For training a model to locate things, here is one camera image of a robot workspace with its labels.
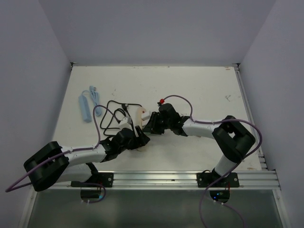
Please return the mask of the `beige power strip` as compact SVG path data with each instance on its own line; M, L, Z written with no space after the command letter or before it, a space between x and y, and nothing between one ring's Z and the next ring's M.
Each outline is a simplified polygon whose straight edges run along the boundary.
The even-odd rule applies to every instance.
M138 107L136 111L136 118L135 118L135 126L139 126L141 129L143 128L142 125L142 114L146 112L144 107Z

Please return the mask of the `light blue power strip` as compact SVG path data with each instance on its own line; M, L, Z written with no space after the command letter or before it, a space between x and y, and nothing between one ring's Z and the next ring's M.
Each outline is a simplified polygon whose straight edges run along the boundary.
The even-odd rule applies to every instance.
M90 108L88 105L87 98L83 95L80 95L78 97L78 101L79 101L79 106L80 106L80 111L83 121L86 123L90 123L92 121L92 116L90 113Z

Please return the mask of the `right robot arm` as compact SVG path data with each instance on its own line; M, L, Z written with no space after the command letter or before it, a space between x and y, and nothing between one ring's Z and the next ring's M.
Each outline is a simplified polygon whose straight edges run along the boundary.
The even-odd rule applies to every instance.
M141 114L142 131L163 134L171 130L175 135L197 136L215 140L223 155L212 170L211 180L216 186L228 182L227 172L240 163L256 139L235 117L228 115L217 124L200 124L190 116L180 115L171 104L159 106L157 112L147 111Z

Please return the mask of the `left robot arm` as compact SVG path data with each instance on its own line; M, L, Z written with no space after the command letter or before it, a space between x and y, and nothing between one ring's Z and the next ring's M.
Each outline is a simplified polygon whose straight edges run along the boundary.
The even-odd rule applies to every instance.
M87 186L98 183L94 163L116 159L125 150L145 146L150 138L136 126L123 128L115 136L101 140L97 147L65 147L53 141L24 162L24 168L35 191L44 191L57 182L78 181Z

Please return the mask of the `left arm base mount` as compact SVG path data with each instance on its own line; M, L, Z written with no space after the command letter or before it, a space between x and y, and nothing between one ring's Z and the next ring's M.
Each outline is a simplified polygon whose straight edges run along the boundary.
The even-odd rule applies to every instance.
M112 172L98 172L84 182L72 181L71 187L100 187L102 185L105 188L111 188L113 181L114 174Z

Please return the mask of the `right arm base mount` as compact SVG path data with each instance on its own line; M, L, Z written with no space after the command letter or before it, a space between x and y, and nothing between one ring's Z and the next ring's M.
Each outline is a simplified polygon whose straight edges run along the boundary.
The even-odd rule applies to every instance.
M214 184L211 187L214 188L238 188L240 187L238 175L236 172L232 172L225 177L221 177L214 171L205 170L203 172L196 173L197 185L199 188L206 188L211 183Z

